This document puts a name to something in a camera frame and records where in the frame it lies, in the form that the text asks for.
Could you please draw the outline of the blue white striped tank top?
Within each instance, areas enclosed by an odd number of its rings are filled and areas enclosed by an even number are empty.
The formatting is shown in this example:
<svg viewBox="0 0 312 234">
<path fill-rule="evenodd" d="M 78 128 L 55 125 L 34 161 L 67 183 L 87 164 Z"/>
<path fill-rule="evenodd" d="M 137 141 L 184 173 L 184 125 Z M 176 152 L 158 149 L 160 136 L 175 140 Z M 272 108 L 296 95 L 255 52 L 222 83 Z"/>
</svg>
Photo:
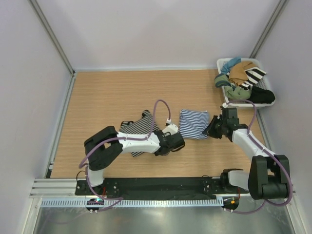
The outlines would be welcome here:
<svg viewBox="0 0 312 234">
<path fill-rule="evenodd" d="M 179 132 L 186 139 L 207 139 L 208 136 L 203 131 L 208 127 L 209 120 L 207 111 L 182 109 L 179 114 Z"/>
</svg>

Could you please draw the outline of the black white striped tank top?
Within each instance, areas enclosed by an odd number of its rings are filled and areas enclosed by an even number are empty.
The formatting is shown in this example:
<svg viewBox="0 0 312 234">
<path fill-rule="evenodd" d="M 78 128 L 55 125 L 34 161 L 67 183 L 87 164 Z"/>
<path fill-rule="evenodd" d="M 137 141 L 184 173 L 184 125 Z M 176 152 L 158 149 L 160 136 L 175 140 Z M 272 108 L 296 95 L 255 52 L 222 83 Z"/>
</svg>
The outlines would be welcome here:
<svg viewBox="0 0 312 234">
<path fill-rule="evenodd" d="M 127 134 L 148 134 L 151 130 L 152 120 L 153 115 L 151 112 L 144 110 L 139 120 L 123 121 L 119 131 Z"/>
</svg>

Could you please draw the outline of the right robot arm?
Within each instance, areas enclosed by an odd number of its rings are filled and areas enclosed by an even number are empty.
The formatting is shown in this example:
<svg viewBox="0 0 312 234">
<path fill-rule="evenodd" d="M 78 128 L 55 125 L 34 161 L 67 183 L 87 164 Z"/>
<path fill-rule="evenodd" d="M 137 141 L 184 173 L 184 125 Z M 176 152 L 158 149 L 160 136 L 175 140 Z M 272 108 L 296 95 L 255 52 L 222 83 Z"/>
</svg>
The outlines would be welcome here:
<svg viewBox="0 0 312 234">
<path fill-rule="evenodd" d="M 225 169 L 221 173 L 220 188 L 231 193 L 237 187 L 248 191 L 255 200 L 291 199 L 290 164 L 285 155 L 277 155 L 264 146 L 249 126 L 239 121 L 236 108 L 221 108 L 203 134 L 221 139 L 226 137 L 241 148 L 250 159 L 249 172 L 242 169 Z"/>
</svg>

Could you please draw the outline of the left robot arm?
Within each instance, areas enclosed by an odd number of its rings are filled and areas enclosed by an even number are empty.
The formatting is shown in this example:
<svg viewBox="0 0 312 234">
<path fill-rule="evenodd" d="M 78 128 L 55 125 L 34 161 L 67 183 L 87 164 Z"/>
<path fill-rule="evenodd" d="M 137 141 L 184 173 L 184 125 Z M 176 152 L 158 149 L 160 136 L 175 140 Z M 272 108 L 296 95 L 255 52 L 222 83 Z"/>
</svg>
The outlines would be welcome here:
<svg viewBox="0 0 312 234">
<path fill-rule="evenodd" d="M 79 167 L 87 165 L 89 181 L 86 189 L 93 195 L 103 190 L 103 172 L 120 154 L 150 153 L 155 156 L 166 156 L 179 151 L 185 141 L 178 127 L 169 124 L 163 130 L 153 130 L 147 134 L 128 134 L 118 132 L 114 126 L 108 126 L 84 142 L 85 158 Z"/>
</svg>

